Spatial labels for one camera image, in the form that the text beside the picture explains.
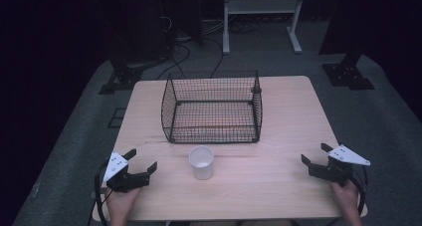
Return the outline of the black stand base plate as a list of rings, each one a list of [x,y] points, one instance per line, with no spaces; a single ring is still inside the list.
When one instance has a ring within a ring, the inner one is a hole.
[[[374,90],[372,82],[357,68],[362,56],[360,51],[346,53],[340,63],[323,64],[322,68],[334,87],[349,87],[351,90]]]
[[[111,59],[112,72],[108,81],[102,85],[100,95],[112,95],[116,91],[132,90],[140,81],[143,68],[130,67],[123,59]]]

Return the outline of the white metal stand frame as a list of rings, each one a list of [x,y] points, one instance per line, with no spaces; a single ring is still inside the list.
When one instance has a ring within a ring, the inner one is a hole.
[[[304,0],[224,0],[222,53],[230,53],[229,17],[252,14],[292,14],[292,23],[287,32],[296,54],[303,50],[296,29]]]

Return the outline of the black wire mesh basket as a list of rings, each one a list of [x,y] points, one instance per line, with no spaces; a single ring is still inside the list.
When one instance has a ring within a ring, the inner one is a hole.
[[[161,126],[171,143],[257,142],[262,122],[256,71],[175,72],[167,77]]]

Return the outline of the translucent white plastic cup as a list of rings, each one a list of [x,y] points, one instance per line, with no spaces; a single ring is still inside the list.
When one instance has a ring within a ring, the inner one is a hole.
[[[214,152],[206,145],[198,145],[189,152],[189,163],[195,178],[207,180],[214,173]]]

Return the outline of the person's left hand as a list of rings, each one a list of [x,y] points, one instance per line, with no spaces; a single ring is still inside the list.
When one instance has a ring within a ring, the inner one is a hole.
[[[132,189],[128,192],[116,192],[107,190],[107,199],[105,200],[110,218],[127,217],[133,207],[136,197],[140,190]]]

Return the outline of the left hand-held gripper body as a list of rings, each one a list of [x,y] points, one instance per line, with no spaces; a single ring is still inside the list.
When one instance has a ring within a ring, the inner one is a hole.
[[[129,190],[147,186],[150,175],[147,172],[129,173],[128,160],[123,155],[113,151],[107,162],[104,182],[106,186],[116,192],[128,192]]]

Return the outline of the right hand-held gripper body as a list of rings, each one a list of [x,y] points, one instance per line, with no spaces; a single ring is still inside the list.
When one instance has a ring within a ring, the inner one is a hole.
[[[308,171],[309,176],[336,182],[343,186],[346,180],[352,178],[355,165],[369,166],[370,161],[341,144],[327,152],[327,165],[312,162],[312,167],[308,168]]]

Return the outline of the person's right hand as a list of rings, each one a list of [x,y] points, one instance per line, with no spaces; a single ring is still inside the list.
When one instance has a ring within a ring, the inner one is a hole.
[[[329,186],[332,190],[334,201],[342,214],[358,212],[358,189],[351,180],[346,180],[343,186],[336,182],[331,182]]]

